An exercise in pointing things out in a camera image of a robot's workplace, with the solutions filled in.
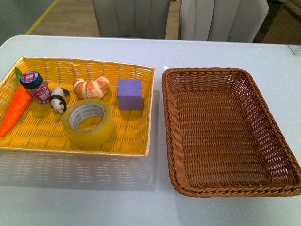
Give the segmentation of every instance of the white table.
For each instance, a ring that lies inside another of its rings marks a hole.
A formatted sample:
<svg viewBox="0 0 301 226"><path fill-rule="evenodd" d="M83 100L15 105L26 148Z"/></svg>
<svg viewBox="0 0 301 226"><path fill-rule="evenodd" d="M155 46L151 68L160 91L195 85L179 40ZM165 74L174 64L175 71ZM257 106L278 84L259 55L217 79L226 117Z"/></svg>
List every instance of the white table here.
<svg viewBox="0 0 301 226"><path fill-rule="evenodd" d="M301 163L301 56L287 45L16 36L0 47L0 79L16 60L67 57L153 66L146 159L0 153L0 225L299 226L300 197L190 198L172 187L161 75L175 67L238 67L255 79Z"/></svg>

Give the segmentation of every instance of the purple cube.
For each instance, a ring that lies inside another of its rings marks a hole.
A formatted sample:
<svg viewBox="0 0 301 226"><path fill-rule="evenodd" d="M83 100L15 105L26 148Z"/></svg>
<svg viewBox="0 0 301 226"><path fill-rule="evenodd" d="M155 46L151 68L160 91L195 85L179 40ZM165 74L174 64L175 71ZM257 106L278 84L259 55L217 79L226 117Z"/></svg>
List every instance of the purple cube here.
<svg viewBox="0 0 301 226"><path fill-rule="evenodd" d="M141 80L119 79L117 88L117 99L120 110L141 110Z"/></svg>

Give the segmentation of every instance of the bread roll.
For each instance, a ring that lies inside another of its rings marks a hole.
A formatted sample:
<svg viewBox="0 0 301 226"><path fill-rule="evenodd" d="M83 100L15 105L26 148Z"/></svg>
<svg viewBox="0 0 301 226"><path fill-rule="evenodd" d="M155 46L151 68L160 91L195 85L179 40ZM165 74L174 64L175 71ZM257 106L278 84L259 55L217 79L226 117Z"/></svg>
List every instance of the bread roll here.
<svg viewBox="0 0 301 226"><path fill-rule="evenodd" d="M109 80L106 76L88 82L80 78L73 83L74 93L80 99L101 99L109 89Z"/></svg>

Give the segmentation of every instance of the toy carrot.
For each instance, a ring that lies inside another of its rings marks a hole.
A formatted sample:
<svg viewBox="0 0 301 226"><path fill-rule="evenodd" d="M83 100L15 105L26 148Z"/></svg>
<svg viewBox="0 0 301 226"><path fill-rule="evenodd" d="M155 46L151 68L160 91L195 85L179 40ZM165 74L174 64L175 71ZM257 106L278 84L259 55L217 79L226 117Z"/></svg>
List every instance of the toy carrot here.
<svg viewBox="0 0 301 226"><path fill-rule="evenodd" d="M15 67L17 77L22 76L22 72L19 68ZM25 109L29 106L33 99L33 96L23 86L20 86L11 101L8 111L6 112L1 127L0 137L6 135L18 122L24 113Z"/></svg>

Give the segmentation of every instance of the toy panda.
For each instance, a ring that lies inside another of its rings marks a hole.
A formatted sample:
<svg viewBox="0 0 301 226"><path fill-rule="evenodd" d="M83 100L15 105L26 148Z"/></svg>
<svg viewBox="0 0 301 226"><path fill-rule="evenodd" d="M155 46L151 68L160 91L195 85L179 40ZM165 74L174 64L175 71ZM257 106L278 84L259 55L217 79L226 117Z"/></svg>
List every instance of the toy panda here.
<svg viewBox="0 0 301 226"><path fill-rule="evenodd" d="M53 88L50 97L51 108L61 114L64 113L67 110L67 104L64 97L69 95L69 91L64 88L59 86Z"/></svg>

